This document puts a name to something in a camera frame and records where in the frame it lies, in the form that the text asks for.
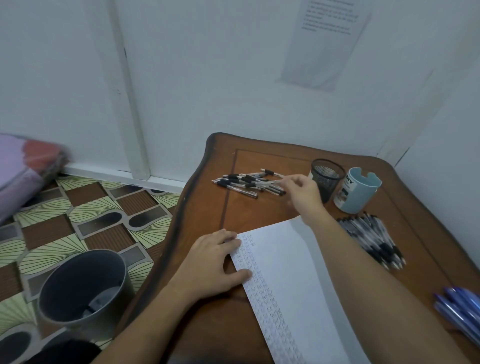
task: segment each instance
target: floor mat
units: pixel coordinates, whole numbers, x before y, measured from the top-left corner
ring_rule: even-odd
[[[0,356],[8,351],[9,364],[22,363],[72,337],[42,320],[36,300],[43,282],[73,254],[120,253],[137,291],[162,254],[179,196],[60,175],[5,221],[0,227]]]

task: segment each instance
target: light blue cup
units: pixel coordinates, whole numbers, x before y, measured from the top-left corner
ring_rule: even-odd
[[[347,214],[358,214],[381,185],[375,173],[368,172],[367,177],[363,177],[360,167],[350,168],[333,202]]]

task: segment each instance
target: left forearm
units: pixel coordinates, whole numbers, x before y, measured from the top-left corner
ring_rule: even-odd
[[[93,363],[158,363],[175,327],[192,304],[190,298],[167,285]]]

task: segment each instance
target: pile of pens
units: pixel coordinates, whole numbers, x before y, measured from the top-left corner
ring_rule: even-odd
[[[256,173],[232,173],[224,174],[222,177],[212,180],[217,186],[228,188],[249,197],[258,198],[258,192],[267,191],[277,196],[286,194],[285,190],[278,184],[280,180],[269,181],[266,176],[275,176],[284,178],[280,173],[272,170],[261,169],[261,172]]]
[[[460,287],[445,287],[444,290],[446,297],[434,294],[435,309],[480,348],[479,296]]]
[[[365,211],[363,213],[363,216],[338,218],[337,221],[363,250],[384,268],[402,269],[406,261],[388,234],[384,223],[375,215]]]

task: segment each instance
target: sheet of paper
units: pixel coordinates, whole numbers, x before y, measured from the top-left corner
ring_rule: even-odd
[[[371,0],[302,0],[280,80],[333,91],[371,10]]]
[[[276,364],[368,363],[326,267],[322,271],[324,262],[315,236],[300,218],[241,233],[239,239],[242,245],[232,253],[232,260],[236,269],[248,268],[253,273],[243,286]],[[335,323],[318,272],[330,282],[335,312],[343,315]],[[336,323],[347,331],[342,339],[348,354]]]

